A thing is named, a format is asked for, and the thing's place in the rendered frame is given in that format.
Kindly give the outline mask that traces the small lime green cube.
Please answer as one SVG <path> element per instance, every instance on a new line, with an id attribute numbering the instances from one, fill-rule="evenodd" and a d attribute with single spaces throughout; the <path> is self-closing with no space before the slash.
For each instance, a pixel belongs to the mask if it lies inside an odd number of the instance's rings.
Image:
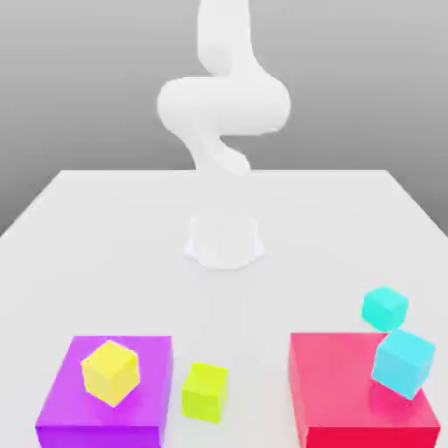
<path id="1" fill-rule="evenodd" d="M 185 417 L 218 424 L 228 398 L 228 369 L 194 362 L 182 386 Z"/>

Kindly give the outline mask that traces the small turquoise cube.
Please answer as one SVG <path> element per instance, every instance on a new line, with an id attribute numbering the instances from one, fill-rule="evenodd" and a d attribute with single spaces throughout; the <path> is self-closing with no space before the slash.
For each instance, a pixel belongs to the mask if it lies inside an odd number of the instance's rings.
<path id="1" fill-rule="evenodd" d="M 402 325 L 409 299 L 388 286 L 368 291 L 363 299 L 361 316 L 381 332 L 391 332 Z"/>

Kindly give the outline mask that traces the small yellow cube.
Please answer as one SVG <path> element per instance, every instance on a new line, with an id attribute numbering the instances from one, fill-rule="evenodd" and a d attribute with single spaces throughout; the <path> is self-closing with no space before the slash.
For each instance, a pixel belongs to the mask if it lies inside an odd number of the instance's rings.
<path id="1" fill-rule="evenodd" d="M 80 362 L 85 390 L 108 406 L 118 406 L 140 383 L 138 354 L 106 340 Z"/>

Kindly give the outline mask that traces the small light blue cube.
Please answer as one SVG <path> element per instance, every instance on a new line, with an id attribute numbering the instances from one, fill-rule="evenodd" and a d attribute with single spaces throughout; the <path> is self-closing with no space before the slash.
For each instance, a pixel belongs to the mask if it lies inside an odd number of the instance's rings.
<path id="1" fill-rule="evenodd" d="M 371 378 L 413 400 L 428 378 L 435 352 L 434 343 L 395 329 L 376 348 Z"/>

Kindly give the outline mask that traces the large red box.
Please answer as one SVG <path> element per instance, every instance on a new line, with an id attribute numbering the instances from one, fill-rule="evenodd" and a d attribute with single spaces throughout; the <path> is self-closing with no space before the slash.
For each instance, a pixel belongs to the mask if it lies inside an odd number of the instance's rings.
<path id="1" fill-rule="evenodd" d="M 378 332 L 294 332 L 288 379 L 300 448 L 436 448 L 440 423 L 372 380 Z"/>

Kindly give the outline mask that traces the large purple box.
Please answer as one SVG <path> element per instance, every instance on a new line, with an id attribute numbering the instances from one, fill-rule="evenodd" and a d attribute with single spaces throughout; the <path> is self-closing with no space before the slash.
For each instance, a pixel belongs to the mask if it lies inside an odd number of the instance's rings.
<path id="1" fill-rule="evenodd" d="M 84 386 L 81 361 L 106 340 L 136 352 L 140 384 L 112 408 Z M 162 448 L 173 373 L 170 336 L 75 336 L 35 428 L 41 448 Z"/>

